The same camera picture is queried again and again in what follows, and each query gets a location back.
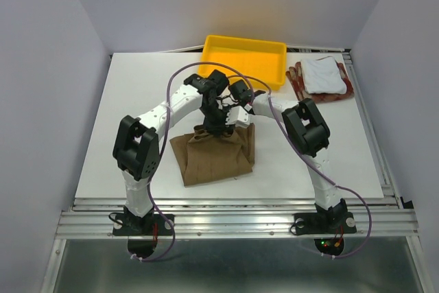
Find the brown skirt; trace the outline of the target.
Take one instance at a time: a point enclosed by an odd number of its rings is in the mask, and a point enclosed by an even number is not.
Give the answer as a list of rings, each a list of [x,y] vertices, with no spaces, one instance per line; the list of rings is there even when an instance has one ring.
[[[249,174],[255,162],[254,124],[218,137],[196,126],[192,133],[171,139],[170,144],[185,187]]]

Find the red plaid skirt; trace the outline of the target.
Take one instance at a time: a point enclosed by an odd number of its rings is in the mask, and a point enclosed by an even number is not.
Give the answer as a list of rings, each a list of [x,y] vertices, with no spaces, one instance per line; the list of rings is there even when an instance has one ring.
[[[346,85],[346,92],[344,94],[308,93],[305,89],[305,83],[303,80],[302,67],[300,62],[297,62],[294,66],[289,67],[288,71],[285,74],[294,90],[296,98],[299,101],[309,98],[312,99],[316,104],[319,104],[353,98],[355,96],[355,91],[351,81],[349,80],[345,66],[341,62],[338,62],[337,67],[339,69],[341,79]]]

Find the white skirt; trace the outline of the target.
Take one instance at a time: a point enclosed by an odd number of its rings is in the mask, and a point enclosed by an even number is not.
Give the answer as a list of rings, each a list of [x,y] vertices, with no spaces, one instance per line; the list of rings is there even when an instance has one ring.
[[[345,94],[347,87],[334,57],[300,61],[305,90],[309,94]]]

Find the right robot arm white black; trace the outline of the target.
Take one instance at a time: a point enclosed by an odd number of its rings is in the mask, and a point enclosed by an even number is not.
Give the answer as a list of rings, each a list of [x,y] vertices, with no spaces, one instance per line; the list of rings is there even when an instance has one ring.
[[[229,86],[238,103],[228,114],[228,124],[247,124],[249,116],[264,116],[275,120],[285,129],[287,141],[306,163],[315,196],[315,213],[297,213],[294,216],[297,235],[318,233],[354,233],[348,228],[348,212],[335,184],[329,182],[331,166],[328,146],[330,130],[312,99],[292,101],[272,97],[265,91],[254,93],[243,80]]]

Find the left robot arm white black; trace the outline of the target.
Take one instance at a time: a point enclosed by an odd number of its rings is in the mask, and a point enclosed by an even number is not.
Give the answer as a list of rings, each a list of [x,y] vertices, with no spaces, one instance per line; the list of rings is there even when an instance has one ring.
[[[232,132],[226,124],[229,106],[221,107],[218,97],[228,87],[226,75],[214,70],[207,78],[193,74],[178,90],[139,117],[125,116],[119,123],[112,156],[122,171],[126,204],[121,213],[111,213],[113,235],[149,235],[154,216],[150,183],[158,169],[169,129],[196,110],[204,115],[202,128],[220,136]]]

